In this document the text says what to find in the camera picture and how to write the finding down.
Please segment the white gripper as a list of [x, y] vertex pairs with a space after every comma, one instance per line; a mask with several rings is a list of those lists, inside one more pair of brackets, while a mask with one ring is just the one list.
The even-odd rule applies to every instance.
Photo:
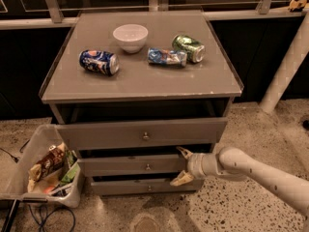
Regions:
[[175, 179], [170, 182], [170, 185], [173, 187], [178, 187], [192, 182], [194, 178], [198, 180], [205, 179], [206, 174], [203, 170], [203, 166], [206, 154], [192, 153], [182, 146], [177, 146], [177, 149], [187, 160], [188, 172], [183, 170]]

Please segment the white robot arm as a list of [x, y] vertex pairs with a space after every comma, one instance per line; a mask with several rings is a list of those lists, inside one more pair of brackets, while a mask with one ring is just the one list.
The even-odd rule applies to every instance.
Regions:
[[302, 232], [309, 232], [309, 182], [280, 169], [252, 159], [236, 147], [218, 153], [192, 153], [178, 146], [186, 169], [170, 182], [179, 187], [208, 176], [229, 181], [250, 178], [305, 217]]

